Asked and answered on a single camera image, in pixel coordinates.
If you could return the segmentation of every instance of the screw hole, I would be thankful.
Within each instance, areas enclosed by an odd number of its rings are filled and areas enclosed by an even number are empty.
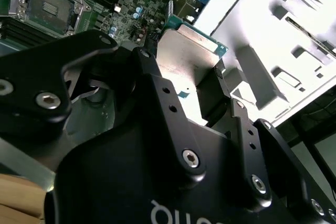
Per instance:
[[[111,41],[109,40],[109,39],[106,39],[105,37],[103,37],[103,36],[99,36],[99,38],[100,38],[100,40],[102,41],[102,42],[104,42],[105,44],[108,44],[108,45],[110,45],[111,44]]]
[[[141,54],[144,55],[145,57],[147,57],[147,58],[151,57],[151,55],[149,53],[147,53],[145,50],[141,49],[140,51],[141,51]]]
[[[163,92],[165,92],[167,94],[170,94],[170,90],[168,88],[163,88],[162,90],[163,90]]]
[[[257,148],[253,143],[250,143],[250,146],[251,146],[251,148],[254,149],[254,150]]]
[[[169,109],[170,109],[172,112],[174,112],[174,113],[177,112],[177,108],[176,108],[175,106],[173,106],[173,105],[170,105],[170,106],[169,106]]]

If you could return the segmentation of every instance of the motherboard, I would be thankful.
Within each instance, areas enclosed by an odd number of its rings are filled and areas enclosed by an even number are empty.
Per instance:
[[[23,48],[90,29],[156,42],[171,15],[194,23],[209,0],[0,0],[0,39]]]

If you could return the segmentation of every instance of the gray panel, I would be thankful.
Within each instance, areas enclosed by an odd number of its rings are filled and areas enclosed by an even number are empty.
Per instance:
[[[257,99],[259,110],[278,102],[288,103],[252,47],[240,48],[236,56]]]

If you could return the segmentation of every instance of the wooden block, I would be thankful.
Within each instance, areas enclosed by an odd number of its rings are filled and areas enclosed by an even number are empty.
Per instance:
[[[0,174],[0,205],[41,218],[45,197],[46,192],[34,183],[22,178]]]
[[[40,224],[41,220],[0,205],[0,223],[1,224]]]

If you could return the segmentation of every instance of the bolt head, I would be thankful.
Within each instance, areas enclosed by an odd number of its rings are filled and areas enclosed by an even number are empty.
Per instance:
[[[14,91],[13,85],[4,79],[0,79],[0,96],[8,95]]]
[[[237,101],[237,104],[239,107],[241,107],[242,109],[245,107],[244,104],[241,101]]]
[[[272,125],[269,123],[269,122],[266,122],[266,121],[264,121],[264,124],[266,125],[266,127],[268,127],[269,129],[271,129],[272,128]]]
[[[184,161],[191,168],[197,168],[199,166],[200,160],[198,159],[198,156],[196,155],[196,153],[194,153],[193,151],[184,150],[182,156],[183,156]]]
[[[260,178],[258,178],[256,175],[252,175],[252,183],[259,193],[261,194],[266,193],[266,186],[264,182]]]
[[[36,97],[36,103],[47,110],[54,110],[61,105],[61,100],[57,95],[49,92],[41,93]]]
[[[330,214],[331,219],[336,222],[336,214],[335,214],[335,212],[333,210],[331,210],[331,209],[329,209],[328,212]]]
[[[314,199],[311,199],[311,204],[314,208],[314,210],[321,216],[324,216],[324,211],[323,211],[323,208],[320,206],[320,204],[314,200]]]

